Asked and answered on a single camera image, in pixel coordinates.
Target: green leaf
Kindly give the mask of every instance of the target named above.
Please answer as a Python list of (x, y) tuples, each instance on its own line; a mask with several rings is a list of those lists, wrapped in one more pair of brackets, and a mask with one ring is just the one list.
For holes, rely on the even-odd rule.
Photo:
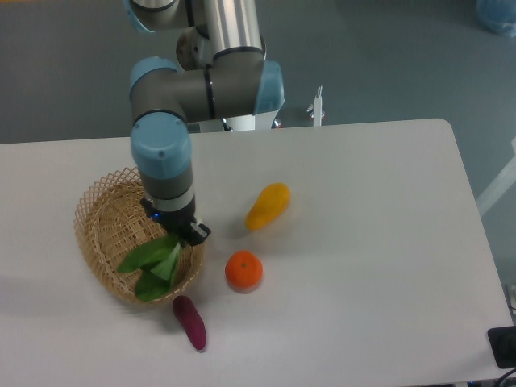
[(170, 290), (170, 283), (152, 273), (142, 272), (136, 282), (135, 295), (140, 301), (150, 302), (165, 295)]
[(117, 271), (119, 273), (130, 273), (143, 266), (157, 264), (167, 258), (177, 242), (177, 236), (167, 234), (164, 237), (144, 243), (127, 253)]
[(178, 243), (164, 260), (150, 269), (150, 272), (172, 284), (171, 280), (175, 278), (174, 271), (177, 271), (179, 267), (177, 262), (180, 254), (181, 246)]

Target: blue container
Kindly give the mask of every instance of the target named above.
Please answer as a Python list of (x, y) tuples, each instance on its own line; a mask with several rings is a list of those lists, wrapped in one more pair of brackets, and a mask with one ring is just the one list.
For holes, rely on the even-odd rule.
[(516, 36), (516, 0), (477, 0), (476, 16), (497, 34)]

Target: yellow mango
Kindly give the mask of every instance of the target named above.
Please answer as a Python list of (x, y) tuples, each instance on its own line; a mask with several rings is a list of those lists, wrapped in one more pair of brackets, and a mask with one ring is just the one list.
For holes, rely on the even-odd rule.
[(245, 226), (254, 231), (268, 225), (286, 210), (289, 202), (290, 189), (286, 184), (267, 185), (245, 218)]

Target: purple sweet potato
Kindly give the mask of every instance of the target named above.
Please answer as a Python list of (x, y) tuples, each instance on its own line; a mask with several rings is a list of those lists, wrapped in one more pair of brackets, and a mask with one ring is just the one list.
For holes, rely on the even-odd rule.
[(178, 296), (174, 299), (172, 309), (192, 345), (202, 351), (206, 346), (206, 328), (192, 300), (186, 296)]

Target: robotic arm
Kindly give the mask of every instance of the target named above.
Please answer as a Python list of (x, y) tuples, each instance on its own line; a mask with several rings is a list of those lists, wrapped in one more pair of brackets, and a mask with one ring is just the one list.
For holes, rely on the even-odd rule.
[(172, 61), (153, 57), (131, 73), (131, 152), (144, 186), (142, 205), (167, 232), (199, 244), (210, 230), (195, 218), (186, 124), (278, 110), (284, 101), (280, 66), (264, 60), (254, 0), (124, 3), (140, 31), (195, 26), (210, 45), (213, 59), (196, 69), (180, 72)]

